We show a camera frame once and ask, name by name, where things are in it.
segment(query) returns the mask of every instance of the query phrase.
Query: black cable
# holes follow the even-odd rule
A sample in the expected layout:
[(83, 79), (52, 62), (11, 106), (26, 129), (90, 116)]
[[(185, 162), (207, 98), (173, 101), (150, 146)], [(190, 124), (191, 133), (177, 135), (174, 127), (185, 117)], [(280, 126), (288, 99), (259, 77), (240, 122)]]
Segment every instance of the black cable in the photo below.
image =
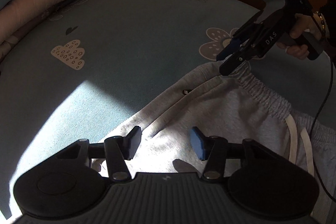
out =
[[(322, 32), (322, 30), (321, 30), (319, 24), (316, 22), (314, 16), (311, 16), (311, 18), (312, 18), (313, 21), (315, 22), (315, 24), (316, 24), (316, 26), (318, 27), (318, 29), (319, 29), (319, 31), (321, 32), (321, 34), (323, 34), (323, 32)], [(316, 123), (316, 121), (317, 121), (317, 118), (318, 118), (318, 116), (320, 115), (320, 112), (322, 111), (322, 109), (323, 109), (323, 107), (324, 107), (324, 105), (325, 105), (325, 103), (326, 103), (326, 101), (327, 101), (327, 99), (328, 99), (328, 97), (329, 97), (329, 95), (330, 95), (332, 86), (333, 86), (333, 80), (334, 80), (334, 64), (333, 64), (333, 60), (332, 60), (331, 57), (330, 57), (330, 67), (331, 67), (331, 72), (330, 72), (330, 84), (329, 84), (329, 88), (328, 88), (328, 91), (327, 91), (327, 95), (325, 96), (325, 98), (324, 98), (324, 100), (323, 100), (323, 102), (322, 102), (322, 105), (320, 106), (319, 110), (317, 111), (317, 114), (316, 114), (316, 116), (315, 116), (315, 119), (314, 119), (314, 121), (313, 121), (313, 124), (311, 125), (311, 129), (310, 129), (310, 133), (309, 133), (309, 139), (310, 139), (310, 140), (311, 140), (311, 137), (312, 137), (312, 132), (313, 132), (315, 123)], [(326, 187), (325, 187), (325, 185), (324, 185), (324, 183), (323, 183), (323, 181), (322, 181), (322, 178), (321, 178), (321, 176), (320, 176), (320, 173), (319, 173), (319, 171), (317, 170), (317, 167), (316, 167), (316, 164), (315, 164), (315, 160), (314, 160), (314, 159), (313, 159), (313, 164), (314, 164), (314, 169), (315, 169), (316, 175), (317, 175), (317, 177), (319, 178), (319, 181), (320, 181), (320, 183), (321, 183), (321, 186), (322, 186), (323, 190), (325, 191), (325, 193), (327, 194), (327, 196), (328, 196), (333, 202), (336, 203), (336, 198), (334, 198), (333, 195), (330, 194), (330, 193), (328, 192), (328, 190), (326, 189)]]

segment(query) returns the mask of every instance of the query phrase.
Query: gray sweatpants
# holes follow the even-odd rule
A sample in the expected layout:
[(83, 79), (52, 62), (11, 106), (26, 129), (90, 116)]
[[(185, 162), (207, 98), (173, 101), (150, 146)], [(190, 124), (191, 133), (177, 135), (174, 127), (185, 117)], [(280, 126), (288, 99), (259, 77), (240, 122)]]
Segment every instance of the gray sweatpants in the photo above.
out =
[[(292, 146), (292, 159), (308, 170), (310, 142), (305, 146), (300, 132), (304, 128), (310, 131), (313, 117), (295, 111), (288, 101), (267, 88), (252, 75), (247, 62), (228, 77), (219, 74), (222, 62), (197, 67), (105, 137), (125, 136), (134, 126), (141, 127), (142, 142), (134, 159), (126, 162), (133, 176), (136, 172), (190, 171), (190, 165), (202, 172), (206, 163), (198, 160), (189, 142), (188, 131), (193, 126), (206, 136), (218, 135), (231, 143), (252, 138), (287, 159)], [(184, 95), (182, 91), (187, 89), (192, 91)], [(289, 127), (298, 136), (290, 134)], [(336, 182), (335, 136), (334, 130), (317, 122), (311, 140), (316, 166), (332, 194)], [(238, 168), (238, 161), (228, 161), (225, 175)], [(326, 223), (330, 205), (320, 187), (313, 217)]]

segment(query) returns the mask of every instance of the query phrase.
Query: screw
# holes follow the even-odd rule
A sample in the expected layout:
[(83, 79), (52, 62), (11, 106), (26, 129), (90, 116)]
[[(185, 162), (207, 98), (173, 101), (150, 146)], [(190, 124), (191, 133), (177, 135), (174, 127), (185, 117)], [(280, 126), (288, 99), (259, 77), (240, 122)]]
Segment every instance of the screw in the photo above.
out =
[(123, 181), (128, 178), (128, 175), (126, 172), (115, 172), (113, 173), (112, 178), (114, 180)]
[(219, 179), (221, 176), (217, 171), (208, 171), (204, 174), (207, 179)]

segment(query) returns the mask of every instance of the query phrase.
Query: black sleeve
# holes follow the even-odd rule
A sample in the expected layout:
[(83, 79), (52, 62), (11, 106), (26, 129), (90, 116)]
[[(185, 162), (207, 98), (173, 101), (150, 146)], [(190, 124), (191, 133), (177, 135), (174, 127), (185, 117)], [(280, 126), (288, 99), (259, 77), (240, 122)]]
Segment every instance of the black sleeve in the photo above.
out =
[(325, 23), (328, 25), (330, 44), (336, 47), (336, 0), (328, 0), (327, 4), (320, 8), (320, 13), (325, 18)]

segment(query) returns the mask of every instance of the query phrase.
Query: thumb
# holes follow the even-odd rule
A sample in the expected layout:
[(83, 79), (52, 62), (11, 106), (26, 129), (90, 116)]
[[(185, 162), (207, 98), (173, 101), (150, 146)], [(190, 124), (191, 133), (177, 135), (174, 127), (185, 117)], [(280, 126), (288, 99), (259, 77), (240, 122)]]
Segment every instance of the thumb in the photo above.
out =
[(298, 38), (307, 28), (309, 28), (309, 23), (310, 21), (307, 17), (298, 16), (293, 28), (289, 33), (290, 37), (293, 39)]

